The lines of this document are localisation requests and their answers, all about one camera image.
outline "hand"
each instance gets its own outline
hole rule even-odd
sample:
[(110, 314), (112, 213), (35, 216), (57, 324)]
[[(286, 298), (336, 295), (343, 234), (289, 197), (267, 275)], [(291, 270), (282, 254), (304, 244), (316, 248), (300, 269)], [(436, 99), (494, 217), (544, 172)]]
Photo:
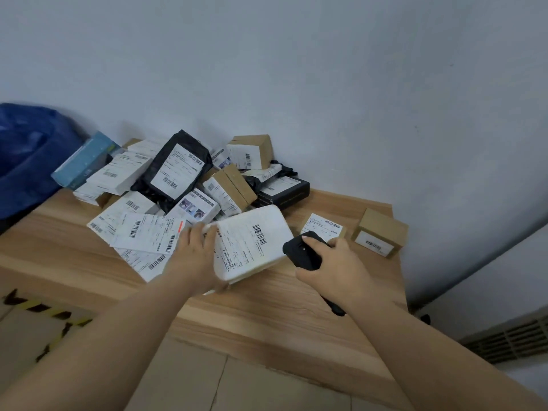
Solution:
[(345, 239), (330, 240), (333, 248), (310, 237), (303, 237), (303, 241), (322, 257), (322, 266), (315, 271), (297, 268), (295, 274), (303, 283), (344, 310), (348, 310), (353, 301), (375, 293), (371, 276)]
[(168, 276), (175, 283), (182, 283), (188, 296), (193, 297), (213, 289), (222, 291), (228, 287), (226, 281), (216, 276), (213, 270), (213, 250), (217, 226), (213, 225), (202, 241), (204, 224), (198, 222), (193, 227), (185, 228), (177, 248), (166, 265), (163, 276)]

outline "person's left hand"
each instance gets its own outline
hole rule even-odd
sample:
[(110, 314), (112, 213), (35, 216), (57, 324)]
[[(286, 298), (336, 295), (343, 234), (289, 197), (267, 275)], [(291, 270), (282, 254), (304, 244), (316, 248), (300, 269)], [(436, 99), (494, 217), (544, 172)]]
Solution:
[(204, 224), (198, 222), (185, 228), (177, 242), (177, 248), (168, 261), (163, 275), (171, 281), (181, 283), (189, 297), (206, 293), (213, 289), (222, 291), (228, 287), (226, 281), (216, 276), (213, 270), (213, 250), (217, 226), (212, 225), (202, 240)]

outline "forearm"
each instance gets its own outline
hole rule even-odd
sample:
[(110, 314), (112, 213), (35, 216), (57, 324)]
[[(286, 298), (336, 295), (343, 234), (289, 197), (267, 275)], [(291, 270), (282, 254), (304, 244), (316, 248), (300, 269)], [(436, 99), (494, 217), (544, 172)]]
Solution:
[(18, 410), (123, 409), (187, 301), (161, 275), (48, 354), (0, 399)]
[(418, 411), (546, 410), (538, 396), (378, 296), (347, 308)]

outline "black and yellow tape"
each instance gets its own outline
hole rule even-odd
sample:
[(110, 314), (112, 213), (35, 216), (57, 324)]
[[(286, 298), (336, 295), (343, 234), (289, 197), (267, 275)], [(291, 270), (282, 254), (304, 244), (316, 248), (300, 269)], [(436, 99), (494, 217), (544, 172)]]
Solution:
[(39, 300), (31, 300), (26, 299), (24, 297), (18, 297), (17, 296), (17, 289), (10, 292), (5, 298), (4, 298), (4, 304), (7, 306), (14, 306), (18, 309), (30, 311), (33, 313), (40, 313), (44, 314), (46, 316), (63, 320), (65, 321), (65, 327), (61, 331), (61, 333), (53, 339), (50, 343), (48, 343), (42, 353), (36, 357), (36, 361), (39, 362), (40, 359), (44, 358), (45, 355), (47, 355), (49, 352), (53, 350), (55, 346), (58, 345), (58, 343), (67, 335), (69, 330), (73, 326), (78, 327), (84, 327), (88, 323), (92, 321), (90, 318), (81, 318), (78, 320), (71, 320), (70, 317), (72, 316), (72, 312), (65, 310), (65, 309), (58, 309), (56, 307), (48, 306), (47, 304), (44, 304), (43, 302)]

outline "barcode scanner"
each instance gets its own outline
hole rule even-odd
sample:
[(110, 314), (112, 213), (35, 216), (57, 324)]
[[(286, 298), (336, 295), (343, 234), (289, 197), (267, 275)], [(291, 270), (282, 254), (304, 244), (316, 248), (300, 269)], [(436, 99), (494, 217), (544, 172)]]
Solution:
[[(282, 251), (285, 255), (287, 255), (287, 258), (289, 258), (296, 267), (308, 269), (309, 271), (314, 271), (320, 268), (322, 264), (322, 257), (320, 257), (316, 253), (316, 251), (310, 248), (305, 243), (305, 241), (303, 241), (303, 236), (314, 238), (327, 245), (327, 243), (322, 238), (320, 238), (317, 233), (313, 231), (307, 231), (293, 238), (291, 241), (287, 241), (283, 245)], [(331, 308), (331, 311), (337, 316), (343, 317), (346, 314), (346, 311), (341, 309), (337, 304), (329, 301), (323, 296), (322, 298)]]

